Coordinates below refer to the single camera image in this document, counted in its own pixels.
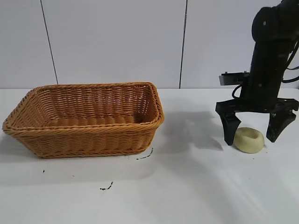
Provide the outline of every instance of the white tabletop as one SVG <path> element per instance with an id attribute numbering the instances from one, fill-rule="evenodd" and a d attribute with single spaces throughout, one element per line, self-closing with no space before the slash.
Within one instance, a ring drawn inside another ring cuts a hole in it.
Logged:
<path id="1" fill-rule="evenodd" d="M 0 90 L 1 122 L 27 91 Z M 260 153 L 242 153 L 214 111 L 231 91 L 159 90 L 165 122 L 139 155 L 40 160 L 1 132 L 0 223 L 297 223 L 299 118 Z M 299 90 L 280 97 L 299 100 Z M 237 116 L 265 135 L 267 114 Z"/>

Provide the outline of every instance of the rectangular basket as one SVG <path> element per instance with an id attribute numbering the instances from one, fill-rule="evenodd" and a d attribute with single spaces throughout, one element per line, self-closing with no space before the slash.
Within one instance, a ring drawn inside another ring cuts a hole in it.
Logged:
<path id="1" fill-rule="evenodd" d="M 3 131 L 40 158 L 137 154 L 164 114 L 151 83 L 48 85 L 31 90 Z"/>

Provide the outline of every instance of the robotic arm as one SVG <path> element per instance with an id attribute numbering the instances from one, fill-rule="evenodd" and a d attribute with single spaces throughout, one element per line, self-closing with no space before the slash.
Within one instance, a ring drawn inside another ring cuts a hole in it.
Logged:
<path id="1" fill-rule="evenodd" d="M 283 0 L 276 7 L 262 8 L 253 21 L 252 37 L 256 44 L 250 72 L 220 76 L 222 85 L 239 84 L 233 91 L 232 100 L 216 104 L 228 145 L 233 144 L 241 122 L 236 112 L 269 113 L 267 138 L 275 142 L 295 120 L 293 110 L 299 109 L 297 100 L 278 98 L 281 82 L 299 80 L 299 77 L 283 80 L 284 72 L 299 48 L 299 0 Z M 235 96 L 238 88 L 242 88 L 240 97 Z"/>

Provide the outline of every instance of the cable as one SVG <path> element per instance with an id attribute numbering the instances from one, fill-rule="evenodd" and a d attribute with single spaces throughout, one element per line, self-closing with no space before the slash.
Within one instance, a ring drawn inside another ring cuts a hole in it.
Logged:
<path id="1" fill-rule="evenodd" d="M 297 43 L 296 43 L 296 45 L 295 45 L 295 47 L 294 47 L 294 50 L 293 50 L 293 52 L 292 52 L 292 54 L 291 54 L 289 60 L 288 60 L 287 63 L 286 63 L 286 69 L 285 69 L 285 70 L 298 70 L 298 69 L 299 69 L 299 66 L 296 67 L 296 68 L 293 68 L 293 69 L 289 69 L 289 68 L 288 68 L 289 65 L 291 64 L 292 60 L 294 59 L 294 57 L 295 57 L 295 55 L 296 55 L 298 49 L 299 49 L 299 38 L 298 38 L 298 40 L 297 40 Z M 299 80 L 299 76 L 296 77 L 296 78 L 288 79 L 288 80 L 282 80 L 282 83 L 293 83 L 293 82 L 296 82 L 296 81 L 298 81 L 298 80 Z"/>
<path id="2" fill-rule="evenodd" d="M 235 92 L 236 92 L 239 88 L 241 88 L 241 87 L 242 87 L 242 85 L 238 85 L 237 87 L 235 87 L 234 91 L 232 92 L 232 97 L 233 97 L 234 99 L 241 99 L 240 97 L 236 97 L 236 96 L 235 96 Z"/>
<path id="3" fill-rule="evenodd" d="M 288 70 L 291 70 L 291 71 L 295 71 L 295 70 L 299 70 L 299 66 L 298 67 L 296 67 L 296 68 L 293 68 L 293 69 L 289 69 L 289 68 L 287 68 Z"/>

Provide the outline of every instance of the yellow foam donut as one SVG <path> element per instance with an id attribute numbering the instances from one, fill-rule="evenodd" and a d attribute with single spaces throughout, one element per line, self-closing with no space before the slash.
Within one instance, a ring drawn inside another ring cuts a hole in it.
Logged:
<path id="1" fill-rule="evenodd" d="M 258 153 L 264 147 L 263 134 L 250 127 L 238 128 L 235 132 L 234 145 L 245 153 Z"/>

